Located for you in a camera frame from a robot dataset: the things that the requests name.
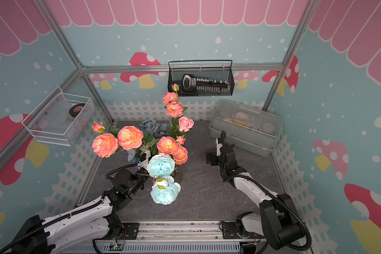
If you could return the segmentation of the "pink peony pair stem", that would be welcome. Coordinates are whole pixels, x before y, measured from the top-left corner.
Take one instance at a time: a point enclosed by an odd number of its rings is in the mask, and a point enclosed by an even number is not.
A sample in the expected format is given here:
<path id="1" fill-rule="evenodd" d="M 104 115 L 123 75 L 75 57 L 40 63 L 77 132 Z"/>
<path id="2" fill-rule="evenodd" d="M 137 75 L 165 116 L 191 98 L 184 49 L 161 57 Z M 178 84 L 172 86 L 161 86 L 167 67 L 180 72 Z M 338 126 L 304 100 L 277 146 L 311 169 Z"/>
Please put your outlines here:
<path id="1" fill-rule="evenodd" d="M 171 155 L 176 165 L 183 165 L 188 160 L 188 151 L 172 137 L 162 137 L 157 143 L 159 153 Z"/>

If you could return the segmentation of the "pink rose stem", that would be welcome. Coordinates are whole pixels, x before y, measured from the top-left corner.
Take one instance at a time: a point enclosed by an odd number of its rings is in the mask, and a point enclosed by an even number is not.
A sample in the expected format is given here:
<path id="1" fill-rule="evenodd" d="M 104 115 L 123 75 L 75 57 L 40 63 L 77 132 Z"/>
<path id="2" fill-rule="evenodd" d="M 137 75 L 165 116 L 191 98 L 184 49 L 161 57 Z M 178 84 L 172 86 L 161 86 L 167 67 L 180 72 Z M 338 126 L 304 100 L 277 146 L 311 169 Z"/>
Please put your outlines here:
<path id="1" fill-rule="evenodd" d="M 184 145 L 186 135 L 194 127 L 194 121 L 184 116 L 187 107 L 184 107 L 180 102 L 180 86 L 173 84 L 171 88 L 173 91 L 166 93 L 163 98 L 166 115 L 171 117 L 169 136 L 174 138 L 179 145 Z"/>

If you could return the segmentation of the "large pink peony stem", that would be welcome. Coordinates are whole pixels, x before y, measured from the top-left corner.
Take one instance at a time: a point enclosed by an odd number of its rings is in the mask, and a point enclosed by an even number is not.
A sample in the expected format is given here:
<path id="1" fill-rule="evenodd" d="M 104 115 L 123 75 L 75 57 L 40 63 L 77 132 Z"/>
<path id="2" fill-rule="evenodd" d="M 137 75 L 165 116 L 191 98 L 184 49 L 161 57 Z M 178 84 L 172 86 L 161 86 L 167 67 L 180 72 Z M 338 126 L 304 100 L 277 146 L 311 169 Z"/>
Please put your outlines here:
<path id="1" fill-rule="evenodd" d="M 92 129 L 98 134 L 93 140 L 92 149 L 100 158 L 109 158 L 119 150 L 137 149 L 144 138 L 144 133 L 134 126 L 112 128 L 106 132 L 102 122 L 94 122 Z"/>

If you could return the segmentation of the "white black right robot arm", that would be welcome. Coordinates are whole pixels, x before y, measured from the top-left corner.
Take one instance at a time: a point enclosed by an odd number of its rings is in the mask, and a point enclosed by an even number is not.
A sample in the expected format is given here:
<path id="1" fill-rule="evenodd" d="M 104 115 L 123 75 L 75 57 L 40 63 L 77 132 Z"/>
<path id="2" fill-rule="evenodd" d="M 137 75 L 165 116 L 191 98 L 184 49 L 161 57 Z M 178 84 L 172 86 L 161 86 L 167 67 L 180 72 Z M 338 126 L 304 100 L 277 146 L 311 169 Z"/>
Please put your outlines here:
<path id="1" fill-rule="evenodd" d="M 243 192 L 259 209 L 258 213 L 245 212 L 234 222 L 236 234 L 241 238 L 258 235 L 265 239 L 264 249 L 274 250 L 288 247 L 296 251 L 307 251 L 312 246 L 312 237 L 306 223 L 300 218 L 292 198 L 278 194 L 260 184 L 239 166 L 234 146 L 226 141 L 222 131 L 216 139 L 217 150 L 206 154 L 206 162 L 219 166 L 223 182 Z"/>

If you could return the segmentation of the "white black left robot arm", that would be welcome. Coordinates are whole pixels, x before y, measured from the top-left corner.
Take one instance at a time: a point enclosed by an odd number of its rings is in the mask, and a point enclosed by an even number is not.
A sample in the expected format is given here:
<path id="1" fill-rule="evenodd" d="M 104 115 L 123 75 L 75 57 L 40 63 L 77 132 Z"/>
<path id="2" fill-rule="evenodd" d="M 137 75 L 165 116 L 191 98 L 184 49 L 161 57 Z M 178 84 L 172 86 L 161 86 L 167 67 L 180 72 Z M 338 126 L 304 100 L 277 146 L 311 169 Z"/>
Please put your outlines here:
<path id="1" fill-rule="evenodd" d="M 117 239 L 127 232 L 117 212 L 125 208 L 148 179 L 146 168 L 152 155 L 138 156 L 133 164 L 107 173 L 113 187 L 82 206 L 45 219 L 26 220 L 11 243 L 0 254 L 57 254 L 65 249 L 102 238 Z"/>

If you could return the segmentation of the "clear glass vase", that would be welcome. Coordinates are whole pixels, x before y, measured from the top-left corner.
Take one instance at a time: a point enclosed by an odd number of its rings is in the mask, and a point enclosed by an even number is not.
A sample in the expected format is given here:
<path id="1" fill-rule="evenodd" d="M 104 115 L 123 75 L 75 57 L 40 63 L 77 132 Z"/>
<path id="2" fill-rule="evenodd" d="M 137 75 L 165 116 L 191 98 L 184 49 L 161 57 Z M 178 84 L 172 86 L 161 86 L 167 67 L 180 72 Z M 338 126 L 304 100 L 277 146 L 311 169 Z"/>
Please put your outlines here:
<path id="1" fill-rule="evenodd" d="M 183 175 L 181 171 L 179 170 L 179 165 L 175 166 L 174 171 L 171 173 L 171 177 L 174 179 L 176 183 L 180 183 L 183 179 Z"/>

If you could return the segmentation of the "dusty blue rose bunch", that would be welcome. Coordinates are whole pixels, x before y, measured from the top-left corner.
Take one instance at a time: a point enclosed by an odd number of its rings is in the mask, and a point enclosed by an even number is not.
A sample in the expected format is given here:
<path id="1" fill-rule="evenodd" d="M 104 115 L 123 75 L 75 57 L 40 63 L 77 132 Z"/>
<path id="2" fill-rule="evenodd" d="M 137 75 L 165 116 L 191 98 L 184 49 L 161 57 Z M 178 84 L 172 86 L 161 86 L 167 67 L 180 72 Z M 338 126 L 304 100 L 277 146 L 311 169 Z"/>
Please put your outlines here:
<path id="1" fill-rule="evenodd" d="M 169 136 L 170 125 L 168 122 L 158 122 L 149 118 L 139 125 L 139 129 L 158 139 Z"/>

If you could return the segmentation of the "light blue peony stem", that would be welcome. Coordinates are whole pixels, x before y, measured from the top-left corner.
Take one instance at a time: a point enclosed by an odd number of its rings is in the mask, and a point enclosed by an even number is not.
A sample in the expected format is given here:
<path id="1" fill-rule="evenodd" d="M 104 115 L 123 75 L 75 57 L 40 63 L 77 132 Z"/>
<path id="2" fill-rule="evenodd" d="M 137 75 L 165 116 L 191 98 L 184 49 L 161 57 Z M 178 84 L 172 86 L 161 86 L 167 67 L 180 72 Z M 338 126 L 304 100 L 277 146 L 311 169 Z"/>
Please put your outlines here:
<path id="1" fill-rule="evenodd" d="M 170 155 L 161 153 L 151 158 L 147 172 L 153 178 L 150 195 L 156 204 L 169 205 L 177 199 L 181 186 L 172 176 L 174 170 L 175 161 Z"/>

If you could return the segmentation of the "translucent plastic storage box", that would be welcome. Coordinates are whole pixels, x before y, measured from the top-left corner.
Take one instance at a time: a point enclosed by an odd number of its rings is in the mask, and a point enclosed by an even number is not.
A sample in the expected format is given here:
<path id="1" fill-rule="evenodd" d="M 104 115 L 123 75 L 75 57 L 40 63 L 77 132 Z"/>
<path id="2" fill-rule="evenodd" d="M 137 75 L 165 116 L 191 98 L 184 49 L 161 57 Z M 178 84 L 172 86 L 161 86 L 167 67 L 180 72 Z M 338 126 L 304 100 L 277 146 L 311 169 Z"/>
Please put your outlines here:
<path id="1" fill-rule="evenodd" d="M 279 115 L 223 99 L 212 115 L 210 135 L 226 132 L 226 143 L 262 157 L 272 153 L 280 139 L 283 118 Z"/>

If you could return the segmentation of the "socket wrench set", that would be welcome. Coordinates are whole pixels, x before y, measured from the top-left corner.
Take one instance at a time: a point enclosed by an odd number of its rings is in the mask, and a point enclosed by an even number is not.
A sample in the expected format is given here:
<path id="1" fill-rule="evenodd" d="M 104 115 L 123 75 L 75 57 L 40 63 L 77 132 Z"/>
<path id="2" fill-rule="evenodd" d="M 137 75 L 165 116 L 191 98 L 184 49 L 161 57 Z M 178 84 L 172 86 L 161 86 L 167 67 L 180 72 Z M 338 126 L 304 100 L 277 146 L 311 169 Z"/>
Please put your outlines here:
<path id="1" fill-rule="evenodd" d="M 217 82 L 212 79 L 196 78 L 191 75 L 184 75 L 182 89 L 183 91 L 197 94 L 227 94 L 231 93 L 232 85 L 220 80 Z"/>

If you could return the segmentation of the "black tape roll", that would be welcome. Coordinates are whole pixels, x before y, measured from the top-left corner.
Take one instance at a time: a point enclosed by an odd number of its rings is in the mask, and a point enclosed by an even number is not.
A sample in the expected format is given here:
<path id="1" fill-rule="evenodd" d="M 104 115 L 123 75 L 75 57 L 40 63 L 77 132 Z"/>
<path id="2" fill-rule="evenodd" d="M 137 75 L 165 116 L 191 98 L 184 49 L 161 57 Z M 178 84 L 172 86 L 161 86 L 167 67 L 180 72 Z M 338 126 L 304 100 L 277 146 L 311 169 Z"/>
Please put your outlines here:
<path id="1" fill-rule="evenodd" d="M 73 105 L 69 109 L 69 115 L 71 117 L 75 118 L 83 110 L 85 105 L 86 105 L 85 103 L 78 103 L 78 104 Z"/>

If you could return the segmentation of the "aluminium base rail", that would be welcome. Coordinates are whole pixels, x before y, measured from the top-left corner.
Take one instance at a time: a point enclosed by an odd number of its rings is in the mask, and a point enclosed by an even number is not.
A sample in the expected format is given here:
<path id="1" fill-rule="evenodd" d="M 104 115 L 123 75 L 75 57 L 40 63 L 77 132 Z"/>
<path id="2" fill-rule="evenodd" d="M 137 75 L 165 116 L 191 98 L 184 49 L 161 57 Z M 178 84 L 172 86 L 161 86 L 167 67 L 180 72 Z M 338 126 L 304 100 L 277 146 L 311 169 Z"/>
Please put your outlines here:
<path id="1" fill-rule="evenodd" d="M 124 222 L 116 239 L 87 241 L 66 254 L 274 254 L 264 236 L 237 231 L 234 220 Z"/>

